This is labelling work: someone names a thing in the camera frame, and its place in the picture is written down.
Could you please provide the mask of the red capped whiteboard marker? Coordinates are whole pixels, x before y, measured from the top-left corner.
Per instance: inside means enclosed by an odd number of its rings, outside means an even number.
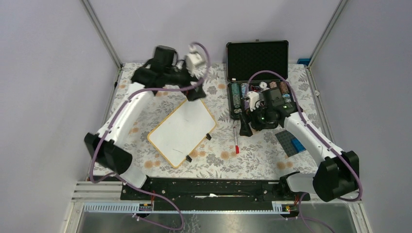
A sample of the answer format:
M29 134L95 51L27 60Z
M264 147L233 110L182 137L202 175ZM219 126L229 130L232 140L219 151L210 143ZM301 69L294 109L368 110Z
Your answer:
M236 127L233 127L233 133L234 133L234 141L235 141L235 153L239 154L240 153L240 149L239 149L239 145L238 145L238 134L237 134L237 130Z

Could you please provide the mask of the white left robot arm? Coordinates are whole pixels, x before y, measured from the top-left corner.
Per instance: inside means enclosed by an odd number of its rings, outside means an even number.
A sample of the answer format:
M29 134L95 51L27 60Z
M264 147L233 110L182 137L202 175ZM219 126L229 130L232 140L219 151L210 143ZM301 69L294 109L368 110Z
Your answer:
M182 60L171 47L155 47L152 58L134 71L126 96L107 122L95 133L87 133L85 145L91 156L89 179L99 183L116 176L133 185L140 200L149 197L147 176L132 164L132 155L121 148L130 127L158 92L180 92L188 101L205 98L203 83L210 71L210 56L199 42L189 44Z

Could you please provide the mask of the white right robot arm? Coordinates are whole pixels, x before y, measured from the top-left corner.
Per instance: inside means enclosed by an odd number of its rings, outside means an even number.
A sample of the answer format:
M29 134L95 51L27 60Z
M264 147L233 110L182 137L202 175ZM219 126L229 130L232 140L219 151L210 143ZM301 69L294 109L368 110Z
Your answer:
M245 101L249 109L241 114L240 135L250 136L257 131L281 126L291 133L317 164L315 173L295 172L280 178L279 195L291 200L297 193L315 193L321 200L344 200L344 195L358 191L353 201L361 199L359 157L344 151L324 136L309 120L297 101L279 88L261 93L248 91Z

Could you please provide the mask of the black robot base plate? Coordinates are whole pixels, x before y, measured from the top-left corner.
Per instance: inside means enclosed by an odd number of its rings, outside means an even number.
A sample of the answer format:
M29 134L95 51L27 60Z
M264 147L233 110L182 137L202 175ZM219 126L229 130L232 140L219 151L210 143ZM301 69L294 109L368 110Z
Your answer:
M124 185L120 199L148 201L156 211L173 211L173 204L181 211L272 211L273 202L294 205L303 196L287 188L285 180L149 177L141 189Z

